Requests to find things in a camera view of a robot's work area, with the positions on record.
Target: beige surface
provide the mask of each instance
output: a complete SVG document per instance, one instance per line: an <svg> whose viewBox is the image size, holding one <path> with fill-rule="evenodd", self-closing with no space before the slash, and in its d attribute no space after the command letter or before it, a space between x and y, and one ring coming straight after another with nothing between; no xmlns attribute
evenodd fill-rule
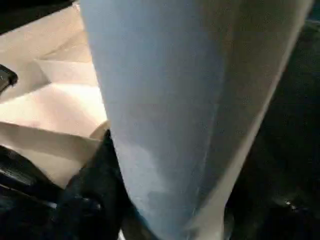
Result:
<svg viewBox="0 0 320 240"><path fill-rule="evenodd" d="M71 6L1 35L0 63L15 71L19 81L1 95L0 102L47 84L35 59L58 49L83 29L79 11Z"/></svg>
<svg viewBox="0 0 320 240"><path fill-rule="evenodd" d="M83 137L106 120L94 86L52 83L0 104L0 122Z"/></svg>
<svg viewBox="0 0 320 240"><path fill-rule="evenodd" d="M100 142L63 133L0 122L0 145L30 159L59 186L95 153Z"/></svg>

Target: black object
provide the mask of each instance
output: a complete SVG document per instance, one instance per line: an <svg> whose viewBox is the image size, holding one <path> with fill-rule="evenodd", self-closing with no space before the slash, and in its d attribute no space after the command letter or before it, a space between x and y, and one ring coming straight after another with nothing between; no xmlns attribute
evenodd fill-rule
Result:
<svg viewBox="0 0 320 240"><path fill-rule="evenodd" d="M320 23L302 29L234 186L232 240L320 239Z"/></svg>
<svg viewBox="0 0 320 240"><path fill-rule="evenodd" d="M108 130L93 159L69 182L43 238L117 240L129 205Z"/></svg>
<svg viewBox="0 0 320 240"><path fill-rule="evenodd" d="M32 162L4 146L0 146L0 184L50 203L56 203L62 192Z"/></svg>
<svg viewBox="0 0 320 240"><path fill-rule="evenodd" d="M40 239L61 191L28 159L0 146L0 239Z"/></svg>
<svg viewBox="0 0 320 240"><path fill-rule="evenodd" d="M0 64L0 94L9 86L18 82L18 75L9 68Z"/></svg>
<svg viewBox="0 0 320 240"><path fill-rule="evenodd" d="M53 206L0 185L0 239L37 240Z"/></svg>

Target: dark surface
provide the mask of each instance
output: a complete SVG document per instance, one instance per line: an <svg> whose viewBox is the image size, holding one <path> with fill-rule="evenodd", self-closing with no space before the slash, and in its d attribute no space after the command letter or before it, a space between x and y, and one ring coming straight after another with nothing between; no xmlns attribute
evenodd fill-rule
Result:
<svg viewBox="0 0 320 240"><path fill-rule="evenodd" d="M307 22L227 203L232 240L320 239L320 25Z"/></svg>
<svg viewBox="0 0 320 240"><path fill-rule="evenodd" d="M45 231L46 240L117 240L129 199L110 131L93 159L63 192Z"/></svg>
<svg viewBox="0 0 320 240"><path fill-rule="evenodd" d="M0 35L70 6L71 0L2 0Z"/></svg>
<svg viewBox="0 0 320 240"><path fill-rule="evenodd" d="M0 184L51 203L57 202L62 191L32 162L3 146L0 146Z"/></svg>
<svg viewBox="0 0 320 240"><path fill-rule="evenodd" d="M0 185L0 239L39 239L51 210L43 202Z"/></svg>

